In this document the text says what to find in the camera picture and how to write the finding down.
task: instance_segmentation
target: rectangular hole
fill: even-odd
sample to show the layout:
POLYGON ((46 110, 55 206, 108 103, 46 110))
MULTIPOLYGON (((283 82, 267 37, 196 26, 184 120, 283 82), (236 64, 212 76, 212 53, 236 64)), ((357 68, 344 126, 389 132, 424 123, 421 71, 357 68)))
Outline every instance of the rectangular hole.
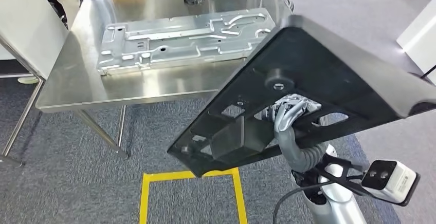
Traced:
POLYGON ((245 112, 245 109, 235 106, 235 105, 230 105, 228 107, 226 107, 225 110, 223 110, 221 112, 222 115, 225 115, 227 117, 232 117, 232 118, 236 118, 239 115, 241 115, 243 112, 245 112))
POLYGON ((206 138, 200 135, 195 135, 194 137, 192 137, 192 140, 196 142, 203 142, 206 141, 206 138))
POLYGON ((321 116, 317 122, 312 122, 312 125, 316 127, 325 127, 329 125, 333 125, 344 120, 348 119, 348 115, 343 113, 330 113, 324 116, 321 116))

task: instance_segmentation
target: stamped metal plate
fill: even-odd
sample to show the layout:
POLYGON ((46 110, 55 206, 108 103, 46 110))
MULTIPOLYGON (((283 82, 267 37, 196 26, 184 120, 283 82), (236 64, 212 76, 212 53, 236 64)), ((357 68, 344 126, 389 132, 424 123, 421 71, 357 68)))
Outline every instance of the stamped metal plate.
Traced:
POLYGON ((101 75, 247 57, 275 26, 264 8, 109 24, 101 75))

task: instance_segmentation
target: black cable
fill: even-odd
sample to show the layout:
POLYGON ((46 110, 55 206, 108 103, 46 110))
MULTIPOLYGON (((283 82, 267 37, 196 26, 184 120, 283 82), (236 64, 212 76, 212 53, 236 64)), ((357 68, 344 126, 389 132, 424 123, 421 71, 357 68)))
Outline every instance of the black cable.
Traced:
POLYGON ((434 65, 430 70, 428 70, 424 75, 420 77, 420 79, 426 78, 430 73, 432 73, 436 69, 436 65, 434 65))
POLYGON ((277 223, 277 213, 279 212, 279 208, 280 205, 290 196, 292 196, 293 194, 296 194, 297 192, 301 192, 301 191, 305 191, 305 190, 310 190, 313 188, 318 188, 324 185, 328 185, 328 184, 333 184, 333 181, 327 181, 324 183, 319 183, 319 184, 314 184, 314 185, 309 185, 309 186, 304 186, 304 187, 300 187, 297 189, 294 189, 288 193, 286 193, 282 198, 280 198, 280 200, 277 202, 276 207, 274 208, 274 214, 272 215, 272 223, 276 224, 277 223))

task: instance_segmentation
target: stainless steel table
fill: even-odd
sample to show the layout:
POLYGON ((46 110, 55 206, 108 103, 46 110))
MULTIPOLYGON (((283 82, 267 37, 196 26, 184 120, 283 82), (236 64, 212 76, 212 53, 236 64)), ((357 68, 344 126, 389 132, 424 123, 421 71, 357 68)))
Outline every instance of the stainless steel table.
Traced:
POLYGON ((205 63, 137 73, 100 76, 96 70, 107 24, 263 7, 272 19, 290 15, 284 0, 205 0, 187 6, 183 0, 85 0, 36 107, 46 113, 73 110, 121 157, 125 106, 200 96, 220 89, 241 60, 205 63), (84 109, 122 106, 117 142, 84 109))

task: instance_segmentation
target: metal pipe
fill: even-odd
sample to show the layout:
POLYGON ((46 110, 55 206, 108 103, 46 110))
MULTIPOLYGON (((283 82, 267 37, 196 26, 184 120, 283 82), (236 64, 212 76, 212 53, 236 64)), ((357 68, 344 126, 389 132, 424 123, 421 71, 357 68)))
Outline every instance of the metal pipe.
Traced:
POLYGON ((126 159, 129 157, 85 110, 75 110, 74 113, 82 119, 83 123, 91 127, 121 158, 126 159))
POLYGON ((22 78, 22 77, 33 77, 33 74, 31 74, 31 73, 7 73, 7 74, 0 74, 0 79, 22 78))
POLYGON ((24 111, 21 114, 20 119, 18 120, 18 123, 16 124, 14 130, 12 131, 12 134, 9 137, 8 142, 6 143, 6 147, 2 152, 2 154, 4 156, 8 156, 9 152, 11 151, 12 145, 14 144, 16 137, 18 136, 18 133, 21 130, 21 127, 23 127, 24 121, 26 120, 30 109, 32 109, 33 104, 34 104, 43 84, 44 84, 44 80, 40 80, 38 85, 36 86, 35 90, 33 90, 33 93, 30 96, 30 99, 27 102, 26 107, 24 108, 24 111))
POLYGON ((17 161, 15 159, 12 159, 12 158, 6 157, 6 156, 2 156, 2 155, 0 155, 0 162, 6 162, 6 163, 14 165, 16 167, 23 165, 23 163, 21 161, 17 161))
POLYGON ((125 120, 125 105, 121 107, 120 123, 118 124, 118 136, 117 136, 118 147, 121 147, 122 133, 124 130, 124 120, 125 120))

